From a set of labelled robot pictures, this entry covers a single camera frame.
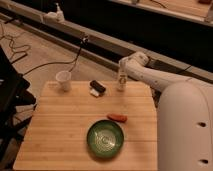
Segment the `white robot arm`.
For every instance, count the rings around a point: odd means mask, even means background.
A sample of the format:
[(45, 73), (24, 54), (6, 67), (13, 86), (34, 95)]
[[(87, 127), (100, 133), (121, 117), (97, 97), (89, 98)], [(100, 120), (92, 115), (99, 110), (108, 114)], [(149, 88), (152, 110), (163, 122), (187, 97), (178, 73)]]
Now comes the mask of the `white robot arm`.
[(157, 107), (159, 171), (213, 171), (213, 84), (150, 69), (136, 52), (119, 61), (118, 87), (132, 77), (159, 91)]

